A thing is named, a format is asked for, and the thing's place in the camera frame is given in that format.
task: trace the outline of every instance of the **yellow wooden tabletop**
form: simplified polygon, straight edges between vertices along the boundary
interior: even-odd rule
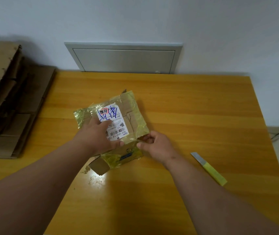
[[[198,152],[225,188],[279,224],[279,164],[249,77],[60,71],[21,158],[0,159],[0,179],[70,140],[73,111],[133,90],[150,130],[203,170]],[[172,178],[150,158],[103,176],[81,169],[46,234],[195,234]]]

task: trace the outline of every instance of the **yellow plastic wrapping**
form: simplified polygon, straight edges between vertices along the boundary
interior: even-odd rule
[[[76,110],[74,112],[74,117],[78,123],[78,127],[81,128],[82,125],[88,123],[91,118],[98,117],[97,114],[99,114],[99,110],[111,104],[115,104],[119,107],[129,131],[128,135],[121,138],[121,141],[125,143],[123,147],[101,154],[101,158],[112,169],[135,158],[142,157],[142,152],[136,147],[136,143],[139,137],[149,133],[149,129],[138,109],[132,91],[112,97],[109,101],[100,104],[92,104],[88,108]]]

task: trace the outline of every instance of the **right hand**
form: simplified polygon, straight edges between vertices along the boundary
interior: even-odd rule
[[[162,133],[151,131],[150,134],[143,137],[143,141],[145,142],[139,142],[136,146],[149,152],[153,159],[161,162],[164,166],[169,160],[179,157],[169,138]]]

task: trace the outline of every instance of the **stack of flattened cardboard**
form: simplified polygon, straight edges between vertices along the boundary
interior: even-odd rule
[[[21,46],[0,42],[0,158],[17,158],[52,83],[55,68],[26,66]]]

